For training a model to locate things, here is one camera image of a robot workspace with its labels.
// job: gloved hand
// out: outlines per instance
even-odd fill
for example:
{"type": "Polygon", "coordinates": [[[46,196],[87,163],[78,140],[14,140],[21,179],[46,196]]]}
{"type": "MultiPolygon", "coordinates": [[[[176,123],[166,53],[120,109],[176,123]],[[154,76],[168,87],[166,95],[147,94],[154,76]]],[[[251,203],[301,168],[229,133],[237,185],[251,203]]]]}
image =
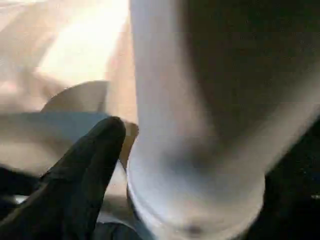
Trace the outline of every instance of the gloved hand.
{"type": "Polygon", "coordinates": [[[118,117],[100,121],[41,177],[36,191],[0,222],[0,239],[90,239],[125,135],[118,117]]]}

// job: beige surface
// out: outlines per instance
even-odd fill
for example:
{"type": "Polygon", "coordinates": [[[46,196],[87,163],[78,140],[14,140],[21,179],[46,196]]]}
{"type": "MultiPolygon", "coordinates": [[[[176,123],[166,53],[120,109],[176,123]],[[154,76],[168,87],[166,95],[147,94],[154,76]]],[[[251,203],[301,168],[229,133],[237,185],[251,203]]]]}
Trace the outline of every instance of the beige surface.
{"type": "MultiPolygon", "coordinates": [[[[31,5],[20,15],[7,14],[7,27],[3,24],[4,31],[0,31],[0,113],[33,112],[44,107],[44,112],[107,112],[120,116],[127,122],[130,135],[121,153],[126,164],[137,132],[136,126],[128,123],[137,123],[128,2],[55,2],[60,8],[47,2],[31,5]],[[108,88],[101,80],[109,82],[108,88]]],[[[13,130],[11,134],[20,133],[13,130]]],[[[2,138],[1,163],[40,175],[70,146],[65,142],[57,148],[60,143],[54,142],[2,138]]],[[[121,209],[121,215],[125,215],[125,195],[126,175],[118,164],[103,208],[115,210],[115,215],[121,209]]],[[[102,212],[99,219],[107,221],[110,215],[102,212]]]]}

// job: pvc pipe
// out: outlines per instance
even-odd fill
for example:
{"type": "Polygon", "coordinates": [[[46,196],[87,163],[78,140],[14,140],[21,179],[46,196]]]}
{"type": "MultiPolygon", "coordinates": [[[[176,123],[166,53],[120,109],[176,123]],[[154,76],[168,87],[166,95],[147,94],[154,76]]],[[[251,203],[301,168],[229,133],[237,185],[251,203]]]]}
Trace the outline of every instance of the pvc pipe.
{"type": "Polygon", "coordinates": [[[318,114],[320,41],[298,32],[301,19],[261,32],[286,25],[255,26],[250,11],[271,13],[258,6],[188,3],[131,0],[139,136],[128,187],[157,239],[227,240],[255,220],[265,173],[318,114]]]}

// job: finger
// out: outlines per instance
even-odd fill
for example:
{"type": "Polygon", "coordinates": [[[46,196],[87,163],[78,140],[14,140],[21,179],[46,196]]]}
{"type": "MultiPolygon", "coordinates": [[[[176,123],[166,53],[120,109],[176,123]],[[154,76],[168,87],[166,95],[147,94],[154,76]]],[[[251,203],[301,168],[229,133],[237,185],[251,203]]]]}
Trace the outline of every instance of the finger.
{"type": "Polygon", "coordinates": [[[125,131],[124,123],[118,117],[108,117],[98,122],[41,179],[43,181],[50,179],[74,181],[79,179],[91,163],[98,143],[112,141],[115,136],[121,136],[123,132],[125,134],[125,131]]]}
{"type": "Polygon", "coordinates": [[[65,239],[91,237],[125,136],[126,132],[123,129],[121,134],[112,132],[110,138],[97,143],[96,152],[83,175],[81,184],[65,207],[63,218],[65,239]]]}

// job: white pipe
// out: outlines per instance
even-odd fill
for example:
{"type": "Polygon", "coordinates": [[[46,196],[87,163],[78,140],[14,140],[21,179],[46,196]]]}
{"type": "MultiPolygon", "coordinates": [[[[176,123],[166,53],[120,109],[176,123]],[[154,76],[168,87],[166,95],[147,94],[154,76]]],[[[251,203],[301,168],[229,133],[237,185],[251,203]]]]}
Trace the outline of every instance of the white pipe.
{"type": "MultiPolygon", "coordinates": [[[[226,240],[254,221],[265,172],[317,115],[318,62],[305,64],[310,58],[299,53],[286,60],[285,50],[278,54],[263,38],[252,41],[249,30],[241,32],[243,19],[212,13],[204,32],[213,32],[213,50],[207,49],[213,55],[203,54],[211,66],[203,65],[210,73],[203,79],[191,56],[206,40],[187,44],[184,7],[180,0],[131,0],[139,136],[128,186],[157,238],[189,239],[196,232],[201,239],[226,240]],[[297,59],[300,67],[290,65],[297,59]],[[273,62],[283,66],[267,75],[278,67],[273,62]]],[[[198,27],[194,35],[202,34],[198,27]]],[[[288,35],[277,34],[269,36],[273,44],[288,35]]],[[[299,39],[292,35],[278,44],[300,47],[291,40],[299,39]]]]}

